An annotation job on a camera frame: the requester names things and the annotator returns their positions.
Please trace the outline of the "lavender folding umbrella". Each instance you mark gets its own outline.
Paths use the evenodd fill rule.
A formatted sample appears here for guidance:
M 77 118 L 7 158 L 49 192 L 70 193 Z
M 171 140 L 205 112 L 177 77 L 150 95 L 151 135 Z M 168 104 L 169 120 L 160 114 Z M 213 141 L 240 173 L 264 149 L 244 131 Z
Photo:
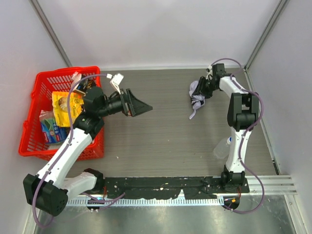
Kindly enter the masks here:
M 189 120 L 191 120 L 195 115 L 199 108 L 201 108 L 205 104 L 205 97 L 201 94 L 195 95 L 195 90 L 198 86 L 198 80 L 193 81 L 189 86 L 189 96 L 191 99 L 191 106 L 193 109 L 192 114 L 189 116 Z

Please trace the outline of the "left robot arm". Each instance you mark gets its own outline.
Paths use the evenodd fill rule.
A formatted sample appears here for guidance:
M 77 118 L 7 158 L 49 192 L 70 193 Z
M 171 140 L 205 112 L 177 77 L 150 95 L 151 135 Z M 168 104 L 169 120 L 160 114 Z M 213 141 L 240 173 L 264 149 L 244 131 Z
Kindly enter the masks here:
M 23 180 L 27 203 L 32 211 L 40 209 L 58 216 L 68 200 L 86 191 L 104 187 L 103 173 L 86 169 L 79 176 L 65 181 L 69 170 L 104 126 L 104 117 L 122 112 L 136 117 L 151 111 L 151 105 L 137 99 L 130 89 L 114 92 L 107 97 L 100 87 L 92 87 L 83 97 L 83 111 L 76 118 L 70 134 L 52 159 L 36 174 Z

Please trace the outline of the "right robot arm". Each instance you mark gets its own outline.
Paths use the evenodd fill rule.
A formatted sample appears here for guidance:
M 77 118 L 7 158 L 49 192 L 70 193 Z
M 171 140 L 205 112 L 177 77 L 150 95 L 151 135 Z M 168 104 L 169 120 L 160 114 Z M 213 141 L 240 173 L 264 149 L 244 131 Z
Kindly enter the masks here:
M 213 63 L 207 68 L 207 76 L 199 79 L 194 91 L 205 99 L 213 96 L 213 91 L 225 92 L 230 98 L 227 123 L 231 129 L 232 141 L 220 186 L 240 187 L 245 181 L 245 154 L 249 136 L 259 120 L 259 98 L 244 89 L 236 79 L 226 72 L 223 63 Z

